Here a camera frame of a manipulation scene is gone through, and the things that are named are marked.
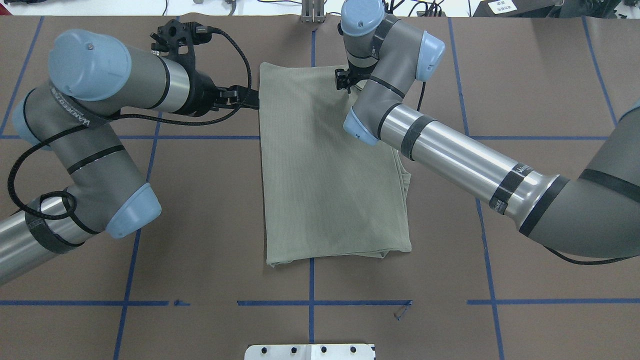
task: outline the metal bracket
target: metal bracket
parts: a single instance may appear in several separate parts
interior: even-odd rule
[[[324,22],[324,0],[301,0],[302,22]]]

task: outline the olive green fabric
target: olive green fabric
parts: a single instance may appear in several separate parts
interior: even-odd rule
[[[338,67],[260,66],[260,144],[267,263],[411,251],[396,150],[349,136],[358,90],[336,90]]]

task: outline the cable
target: cable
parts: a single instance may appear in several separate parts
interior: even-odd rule
[[[420,111],[420,107],[422,106],[422,98],[424,97],[424,87],[427,85],[425,81],[422,82],[422,90],[420,91],[420,99],[418,99],[418,107],[416,111]]]
[[[118,120],[118,119],[135,118],[135,119],[146,119],[146,120],[151,120],[156,122],[162,122],[164,124],[183,125],[183,126],[204,126],[204,125],[211,125],[211,124],[217,124],[219,122],[223,122],[224,120],[229,119],[231,116],[237,113],[238,110],[240,110],[240,108],[242,108],[242,106],[245,104],[247,97],[249,96],[249,92],[251,91],[252,75],[251,75],[251,67],[249,66],[249,60],[247,60],[246,56],[244,55],[244,53],[242,52],[238,44],[234,41],[234,39],[231,38],[231,36],[229,36],[229,34],[222,31],[221,29],[212,28],[210,26],[207,29],[211,33],[220,34],[224,36],[231,43],[231,45],[235,47],[236,51],[238,52],[238,54],[240,55],[240,57],[244,62],[244,66],[246,67],[247,86],[246,86],[246,92],[244,93],[243,100],[240,102],[240,104],[238,104],[230,113],[226,114],[225,116],[215,120],[207,120],[207,121],[168,120],[168,119],[162,119],[159,117],[153,117],[153,116],[142,115],[142,114],[122,114],[122,115],[111,117],[111,119]]]
[[[302,5],[301,2],[293,1],[293,0],[258,0],[258,2],[259,3],[294,3],[294,4]]]
[[[623,261],[626,259],[630,259],[630,258],[634,258],[637,255],[634,256],[628,256],[626,258],[613,258],[613,259],[606,259],[606,260],[596,260],[596,261],[581,261],[581,260],[576,260],[576,259],[572,259],[572,258],[568,258],[562,254],[560,254],[558,251],[551,249],[549,247],[545,246],[545,249],[551,251],[551,253],[559,258],[561,258],[562,260],[568,261],[571,264],[576,264],[576,265],[604,265],[604,264],[611,264],[611,263],[617,263],[619,261]]]
[[[40,211],[34,210],[32,208],[30,208],[29,206],[27,206],[27,204],[23,203],[22,201],[20,201],[20,198],[18,198],[18,194],[15,192],[15,178],[18,174],[18,170],[20,169],[20,166],[22,166],[22,163],[27,160],[27,158],[32,155],[34,152],[40,150],[41,148],[49,145],[50,143],[63,138],[64,136],[76,133],[80,130],[84,130],[84,129],[88,129],[87,127],[80,125],[80,126],[76,126],[76,127],[72,127],[68,130],[64,130],[61,133],[58,133],[34,146],[32,146],[29,150],[25,151],[22,155],[20,155],[20,157],[18,158],[18,160],[15,161],[15,163],[13,164],[13,166],[11,167],[11,171],[9,171],[9,178],[6,181],[6,188],[7,191],[9,193],[9,197],[11,198],[11,200],[13,201],[14,204],[16,204],[18,206],[18,208],[20,208],[20,210],[24,211],[25,213],[29,213],[35,217],[38,218],[42,218],[45,220],[61,220],[64,218],[67,218],[69,216],[71,216],[71,214],[73,214],[73,212],[76,210],[77,207],[77,202],[76,202],[76,198],[66,192],[50,192],[50,193],[46,193],[45,195],[42,195],[40,197],[40,202],[42,202],[45,199],[51,198],[51,197],[64,197],[67,198],[67,200],[69,200],[69,204],[70,204],[70,209],[67,210],[66,213],[64,214],[60,214],[60,215],[49,215],[49,214],[45,214],[42,213]]]
[[[126,119],[126,118],[136,118],[136,119],[146,119],[146,120],[152,120],[152,121],[157,121],[157,122],[163,122],[165,124],[174,124],[174,125],[184,125],[184,126],[204,126],[204,125],[210,125],[210,124],[216,124],[219,122],[222,122],[224,120],[229,119],[231,116],[233,116],[235,113],[238,112],[238,110],[240,110],[240,108],[242,108],[242,106],[245,104],[247,97],[249,95],[249,92],[251,91],[251,83],[252,83],[252,75],[251,75],[251,67],[249,65],[249,60],[247,60],[246,56],[244,55],[244,53],[242,52],[242,50],[240,49],[240,47],[238,46],[238,44],[234,41],[233,38],[231,38],[231,36],[229,34],[227,34],[226,32],[222,31],[221,29],[218,28],[212,28],[212,27],[207,27],[207,30],[210,33],[215,33],[215,34],[220,34],[222,36],[224,36],[230,43],[231,45],[233,45],[233,47],[235,47],[236,51],[238,52],[238,54],[240,55],[240,57],[242,58],[243,62],[244,62],[244,66],[246,67],[246,76],[247,76],[247,90],[244,93],[244,98],[243,100],[228,114],[215,119],[215,120],[208,120],[208,121],[200,121],[200,122],[188,122],[188,121],[176,121],[176,120],[168,120],[168,119],[161,119],[159,117],[153,117],[153,116],[148,116],[148,115],[142,115],[142,114],[123,114],[123,115],[117,115],[114,117],[111,117],[112,120],[118,120],[118,119]],[[46,145],[49,145],[50,143],[63,138],[64,136],[76,133],[78,131],[84,130],[84,129],[88,129],[87,127],[80,125],[80,126],[76,126],[76,127],[72,127],[68,130],[62,131],[61,133],[58,133],[38,144],[36,144],[35,146],[33,146],[32,148],[30,148],[29,150],[25,151],[22,155],[20,155],[20,157],[18,158],[18,160],[15,161],[15,163],[13,164],[13,167],[11,168],[11,170],[9,171],[9,177],[7,179],[7,191],[9,193],[9,197],[11,198],[11,200],[13,201],[13,203],[18,206],[18,208],[20,210],[23,210],[25,213],[29,213],[35,217],[38,218],[42,218],[45,220],[61,220],[64,218],[67,218],[69,216],[71,216],[74,211],[77,208],[77,201],[76,198],[71,194],[68,193],[66,191],[58,191],[58,192],[50,192],[50,193],[46,193],[45,195],[42,195],[40,197],[40,202],[42,202],[45,199],[49,199],[51,197],[62,197],[62,198],[66,198],[67,200],[69,200],[69,204],[70,204],[70,209],[67,210],[67,212],[65,212],[64,214],[60,214],[60,215],[50,215],[50,214],[45,214],[42,213],[41,211],[37,211],[34,210],[32,208],[30,208],[27,204],[23,203],[20,198],[18,197],[16,191],[15,191],[15,178],[18,174],[18,170],[20,169],[20,167],[22,166],[22,164],[24,163],[24,161],[30,156],[32,155],[34,152],[36,152],[37,150],[40,150],[42,147],[45,147]]]

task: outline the white metal plate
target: white metal plate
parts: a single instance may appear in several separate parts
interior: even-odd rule
[[[371,344],[252,345],[244,360],[375,360],[375,348]]]

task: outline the label sticker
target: label sticker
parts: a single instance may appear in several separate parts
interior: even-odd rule
[[[508,13],[518,10],[512,0],[499,0],[489,3],[489,7],[494,14]]]

